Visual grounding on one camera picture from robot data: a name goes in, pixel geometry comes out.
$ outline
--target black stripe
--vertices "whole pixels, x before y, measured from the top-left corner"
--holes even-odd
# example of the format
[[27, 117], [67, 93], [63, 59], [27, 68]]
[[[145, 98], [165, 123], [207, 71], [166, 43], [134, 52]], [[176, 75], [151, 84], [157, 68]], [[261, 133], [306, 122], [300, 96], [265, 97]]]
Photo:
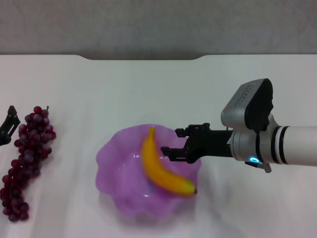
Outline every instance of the black stripe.
[[288, 165], [288, 163], [285, 160], [285, 156], [284, 156], [284, 148], [283, 148], [283, 143], [284, 143], [284, 135], [285, 135], [285, 131], [288, 128], [288, 126], [283, 127], [282, 131], [281, 131], [281, 135], [279, 136], [279, 155], [281, 157], [281, 160], [284, 164]]
[[263, 163], [263, 159], [260, 152], [260, 134], [259, 133], [257, 134], [257, 137], [256, 137], [256, 153], [257, 153], [258, 160]]
[[280, 162], [278, 161], [277, 159], [277, 156], [276, 156], [276, 151], [275, 151], [275, 141], [276, 141], [276, 134], [277, 134], [277, 131], [278, 129], [280, 129], [281, 126], [277, 126], [274, 130], [273, 130], [273, 134], [272, 134], [272, 138], [271, 138], [271, 155], [272, 155], [272, 158], [274, 160], [274, 162], [276, 164], [280, 164]]

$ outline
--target red grape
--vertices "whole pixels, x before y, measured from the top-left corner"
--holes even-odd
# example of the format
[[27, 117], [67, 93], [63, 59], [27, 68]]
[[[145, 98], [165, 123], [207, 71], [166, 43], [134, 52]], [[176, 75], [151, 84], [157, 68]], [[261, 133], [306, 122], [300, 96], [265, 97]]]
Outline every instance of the red grape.
[[22, 202], [20, 205], [20, 211], [21, 212], [28, 212], [30, 209], [30, 206], [27, 202]]
[[9, 169], [8, 175], [12, 177], [14, 175], [14, 168]]
[[28, 182], [19, 182], [18, 186], [22, 189], [25, 189], [28, 186]]
[[28, 142], [28, 144], [27, 144], [27, 146], [30, 148], [30, 149], [35, 149], [35, 147], [36, 147], [36, 142], [35, 141], [33, 141], [33, 140], [31, 140], [31, 141], [29, 141]]
[[47, 125], [46, 126], [46, 131], [47, 132], [52, 132], [53, 131], [53, 126], [52, 125]]
[[27, 139], [28, 139], [28, 137], [27, 137], [26, 135], [24, 135], [24, 134], [20, 136], [20, 142], [21, 142], [22, 144], [25, 144], [26, 141], [27, 141]]
[[51, 134], [52, 134], [52, 140], [55, 139], [55, 138], [56, 138], [56, 133], [55, 133], [55, 131], [52, 131]]
[[10, 182], [12, 182], [12, 179], [11, 179], [11, 177], [9, 175], [5, 175], [5, 176], [2, 177], [2, 182], [10, 183]]
[[46, 134], [43, 133], [43, 132], [40, 134], [40, 137], [41, 137], [41, 141], [46, 141], [47, 138], [48, 138], [48, 137], [46, 136]]
[[41, 140], [41, 137], [39, 134], [33, 134], [31, 136], [31, 140], [33, 140], [34, 142], [39, 142]]
[[52, 148], [45, 145], [56, 138], [48, 118], [48, 109], [48, 106], [44, 110], [36, 106], [34, 113], [25, 117], [26, 124], [19, 126], [19, 139], [15, 140], [14, 146], [18, 147], [20, 155], [18, 159], [11, 161], [12, 168], [2, 178], [4, 188], [0, 190], [0, 199], [4, 207], [3, 213], [12, 222], [29, 218], [29, 204], [24, 202], [22, 190], [28, 186], [30, 179], [41, 174], [41, 161], [52, 152]]
[[19, 153], [20, 153], [20, 154], [24, 154], [24, 150], [25, 150], [24, 146], [21, 145], [21, 146], [19, 147]]
[[10, 209], [5, 207], [3, 210], [2, 210], [3, 214], [5, 214], [6, 216], [8, 216], [10, 214]]
[[11, 222], [17, 222], [19, 220], [18, 216], [16, 214], [10, 214], [9, 215], [9, 221]]
[[27, 163], [31, 163], [31, 162], [34, 161], [34, 156], [31, 155], [31, 154], [26, 154], [26, 155], [24, 156], [24, 160], [25, 160], [25, 162], [27, 162]]
[[44, 118], [44, 119], [43, 119], [43, 124], [44, 124], [44, 125], [49, 125], [49, 124], [50, 124], [50, 119]]
[[19, 214], [19, 219], [21, 221], [26, 221], [29, 219], [29, 214], [27, 212], [22, 212]]
[[11, 206], [12, 207], [18, 207], [21, 204], [21, 199], [19, 198], [14, 198], [11, 200]]
[[29, 179], [33, 177], [33, 171], [32, 170], [27, 170], [25, 171], [25, 176], [27, 176]]
[[12, 161], [11, 161], [11, 166], [12, 166], [13, 168], [15, 168], [15, 167], [20, 166], [20, 163], [19, 163], [18, 160], [12, 160]]
[[38, 127], [38, 132], [39, 132], [39, 133], [41, 133], [41, 132], [46, 132], [45, 127], [44, 127], [44, 126], [42, 126], [42, 125], [41, 125], [41, 126], [39, 126], [39, 127]]
[[47, 140], [51, 140], [53, 137], [51, 133], [47, 133], [46, 136], [47, 136]]
[[22, 145], [22, 143], [20, 140], [15, 140], [15, 142], [14, 142], [15, 147], [20, 147], [21, 145]]
[[24, 156], [27, 155], [27, 154], [34, 155], [34, 151], [30, 150], [30, 149], [27, 149], [27, 150], [24, 151]]
[[47, 118], [49, 116], [49, 111], [46, 109], [42, 110], [42, 117]]
[[25, 124], [21, 124], [21, 125], [19, 126], [19, 131], [25, 132], [27, 128], [28, 128], [28, 127], [27, 127]]
[[36, 178], [36, 177], [38, 177], [41, 174], [41, 171], [40, 170], [34, 170], [33, 173], [34, 173], [33, 177]]
[[33, 122], [28, 123], [28, 124], [27, 124], [27, 127], [28, 127], [28, 129], [31, 131], [31, 130], [37, 128], [37, 124], [36, 124], [36, 122], [33, 121]]
[[0, 200], [6, 201], [6, 195], [4, 193], [0, 194]]
[[35, 114], [33, 116], [33, 121], [37, 122], [37, 123], [41, 122], [42, 121], [42, 116], [40, 114]]
[[50, 154], [50, 153], [52, 152], [52, 148], [51, 148], [51, 147], [47, 147], [47, 148], [46, 148], [46, 152], [47, 152], [48, 154]]
[[31, 130], [30, 132], [30, 136], [34, 135], [34, 134], [38, 134], [38, 131], [36, 129]]
[[26, 115], [24, 119], [25, 119], [25, 122], [26, 122], [26, 123], [31, 122], [31, 120], [30, 120], [30, 116], [29, 116], [29, 115]]
[[37, 113], [37, 114], [41, 114], [42, 113], [42, 108], [40, 106], [36, 106], [34, 109], [33, 109], [34, 113]]

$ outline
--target white table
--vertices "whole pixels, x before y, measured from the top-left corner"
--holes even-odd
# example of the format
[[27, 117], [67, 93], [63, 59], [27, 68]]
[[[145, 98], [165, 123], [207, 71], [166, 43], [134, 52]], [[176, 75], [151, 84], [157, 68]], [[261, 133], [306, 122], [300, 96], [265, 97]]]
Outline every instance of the white table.
[[[97, 151], [118, 130], [210, 122], [244, 82], [269, 78], [281, 125], [317, 125], [317, 56], [207, 56], [184, 61], [93, 61], [79, 56], [0, 56], [0, 119], [50, 106], [53, 158], [25, 193], [31, 218], [1, 238], [298, 238], [317, 235], [317, 168], [203, 158], [199, 193], [174, 217], [120, 215], [95, 187]], [[0, 175], [18, 156], [0, 147]]]

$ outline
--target black clamp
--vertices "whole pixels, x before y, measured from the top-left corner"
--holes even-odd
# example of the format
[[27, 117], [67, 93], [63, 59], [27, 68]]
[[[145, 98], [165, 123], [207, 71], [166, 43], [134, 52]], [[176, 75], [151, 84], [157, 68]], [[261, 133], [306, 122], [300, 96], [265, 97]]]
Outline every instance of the black clamp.
[[232, 157], [227, 143], [232, 131], [210, 130], [210, 124], [189, 125], [175, 130], [178, 137], [188, 137], [184, 148], [161, 147], [171, 161], [192, 164], [203, 156]]
[[17, 112], [14, 106], [10, 106], [8, 115], [2, 126], [0, 127], [0, 146], [7, 145], [11, 141], [11, 136], [20, 124]]

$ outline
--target blue led light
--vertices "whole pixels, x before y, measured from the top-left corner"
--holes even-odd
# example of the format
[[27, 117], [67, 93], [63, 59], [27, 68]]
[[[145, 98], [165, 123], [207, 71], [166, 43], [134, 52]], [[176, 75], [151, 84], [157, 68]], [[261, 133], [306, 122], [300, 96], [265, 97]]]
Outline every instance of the blue led light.
[[257, 158], [255, 158], [255, 157], [251, 157], [250, 158], [250, 161], [251, 162], [254, 162], [254, 163], [259, 163], [260, 161], [257, 159]]

